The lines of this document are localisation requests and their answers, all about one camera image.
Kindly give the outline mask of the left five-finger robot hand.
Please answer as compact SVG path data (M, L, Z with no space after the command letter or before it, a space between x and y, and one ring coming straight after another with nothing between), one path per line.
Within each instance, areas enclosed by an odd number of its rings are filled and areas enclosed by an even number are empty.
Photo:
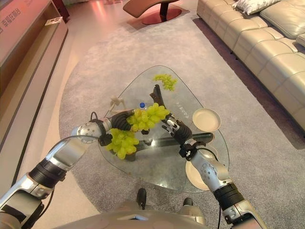
M109 118L112 128L123 131L131 131L132 125L128 123L127 118L134 115L134 110L127 110L119 112Z

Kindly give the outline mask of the right five-finger robot hand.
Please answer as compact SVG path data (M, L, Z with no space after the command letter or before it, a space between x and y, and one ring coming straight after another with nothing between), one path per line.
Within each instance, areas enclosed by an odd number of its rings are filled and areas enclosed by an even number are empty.
M166 116L162 120L162 128L180 144L183 145L187 140L193 138L191 129L185 125L181 120L175 119L173 116Z

